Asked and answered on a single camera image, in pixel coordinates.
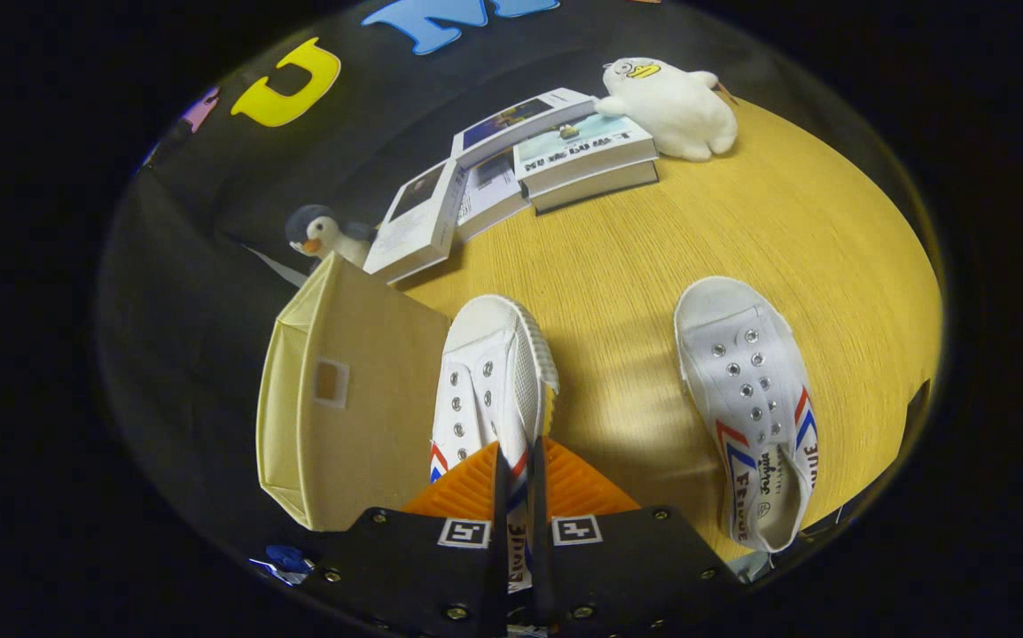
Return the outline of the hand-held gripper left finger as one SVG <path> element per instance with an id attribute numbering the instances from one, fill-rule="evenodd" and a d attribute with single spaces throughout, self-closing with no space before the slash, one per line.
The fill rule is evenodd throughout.
<path id="1" fill-rule="evenodd" d="M 422 511 L 372 506 L 318 534 L 302 598 L 346 637 L 504 637 L 508 476 L 490 444 L 434 482 Z"/>

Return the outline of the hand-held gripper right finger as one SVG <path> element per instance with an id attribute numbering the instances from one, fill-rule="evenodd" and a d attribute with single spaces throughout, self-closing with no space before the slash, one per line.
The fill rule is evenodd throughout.
<path id="1" fill-rule="evenodd" d="M 548 437 L 531 465 L 533 614 L 552 637 L 692 637 L 743 593 L 679 509 L 638 505 Z"/>

